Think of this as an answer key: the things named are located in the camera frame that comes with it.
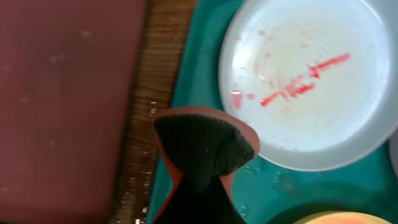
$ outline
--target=wooden table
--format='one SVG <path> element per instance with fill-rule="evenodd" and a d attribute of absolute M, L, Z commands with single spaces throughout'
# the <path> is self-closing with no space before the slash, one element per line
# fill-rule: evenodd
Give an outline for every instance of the wooden table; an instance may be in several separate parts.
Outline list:
<path fill-rule="evenodd" d="M 112 223 L 145 221 L 159 156 L 151 119 L 158 110 L 170 106 L 195 3 L 196 0 L 149 1 L 141 55 L 131 88 Z"/>

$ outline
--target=teal tray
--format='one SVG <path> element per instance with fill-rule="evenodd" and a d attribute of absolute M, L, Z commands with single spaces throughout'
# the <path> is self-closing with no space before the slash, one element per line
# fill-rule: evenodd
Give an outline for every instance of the teal tray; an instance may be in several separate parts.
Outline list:
<path fill-rule="evenodd" d="M 222 110 L 218 58 L 229 22 L 242 0 L 201 0 L 191 24 L 172 107 L 203 105 Z M 147 223 L 172 189 L 159 159 Z M 298 172 L 260 157 L 237 171 L 233 202 L 248 223 L 292 223 L 326 210 L 364 212 L 398 223 L 398 180 L 386 144 L 337 170 Z"/>

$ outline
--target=wooden surface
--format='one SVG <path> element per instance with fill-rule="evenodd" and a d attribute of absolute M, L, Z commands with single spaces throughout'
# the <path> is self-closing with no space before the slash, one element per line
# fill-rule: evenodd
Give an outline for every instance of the wooden surface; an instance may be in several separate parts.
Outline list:
<path fill-rule="evenodd" d="M 195 0 L 151 0 L 132 86 L 111 223 L 144 223 L 158 160 L 151 119 L 170 105 Z"/>

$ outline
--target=red mat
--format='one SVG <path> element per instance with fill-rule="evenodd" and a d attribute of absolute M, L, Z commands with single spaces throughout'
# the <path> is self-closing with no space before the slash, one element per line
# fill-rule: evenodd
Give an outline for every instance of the red mat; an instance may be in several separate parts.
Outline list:
<path fill-rule="evenodd" d="M 144 6 L 0 1 L 0 222 L 109 217 Z"/>

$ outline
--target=yellow bowl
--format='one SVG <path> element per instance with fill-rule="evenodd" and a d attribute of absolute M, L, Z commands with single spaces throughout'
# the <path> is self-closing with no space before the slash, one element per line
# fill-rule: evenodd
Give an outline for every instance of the yellow bowl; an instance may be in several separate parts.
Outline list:
<path fill-rule="evenodd" d="M 321 212 L 294 224 L 391 224 L 381 218 L 357 212 Z"/>

